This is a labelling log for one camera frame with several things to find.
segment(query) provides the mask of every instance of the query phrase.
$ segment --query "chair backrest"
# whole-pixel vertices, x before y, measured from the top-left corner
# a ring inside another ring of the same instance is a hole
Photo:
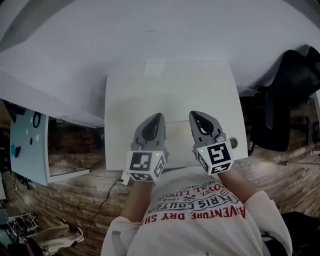
[[[295,108],[319,89],[320,79],[309,68],[307,60],[300,53],[288,50],[282,57],[272,84],[258,91]]]

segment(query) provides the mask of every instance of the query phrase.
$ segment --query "shirt sleeve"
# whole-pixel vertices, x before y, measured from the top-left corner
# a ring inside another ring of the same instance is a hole
[[[140,222],[121,216],[115,218],[105,235],[101,256],[125,256],[139,227]]]
[[[259,191],[252,195],[245,203],[256,225],[261,232],[266,232],[278,240],[285,248],[288,255],[292,255],[292,242],[288,228],[273,200],[266,192]]]

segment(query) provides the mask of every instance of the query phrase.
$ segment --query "white marker cube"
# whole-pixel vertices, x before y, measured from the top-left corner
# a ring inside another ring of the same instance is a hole
[[[230,141],[197,148],[197,160],[208,175],[228,171],[234,162]]]
[[[128,151],[126,172],[139,182],[156,182],[166,165],[163,151]]]

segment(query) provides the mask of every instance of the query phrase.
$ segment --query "white cloth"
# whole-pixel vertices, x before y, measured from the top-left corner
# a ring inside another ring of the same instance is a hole
[[[68,224],[47,228],[46,230],[31,236],[38,246],[45,250],[44,255],[54,255],[62,247],[70,247],[74,242],[84,240],[82,234],[72,232]]]
[[[141,223],[124,217],[108,229],[102,256],[263,256],[261,232],[281,242],[288,229],[264,191],[243,205],[201,166],[160,176]]]

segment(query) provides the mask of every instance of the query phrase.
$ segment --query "light blue tabletop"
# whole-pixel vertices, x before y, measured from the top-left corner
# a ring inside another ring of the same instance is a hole
[[[10,156],[11,169],[23,177],[48,185],[47,171],[48,166],[48,116],[43,114],[37,128],[34,128],[33,117],[35,112],[26,109],[24,115],[17,115],[16,122],[11,121],[10,145],[21,147],[17,158]]]

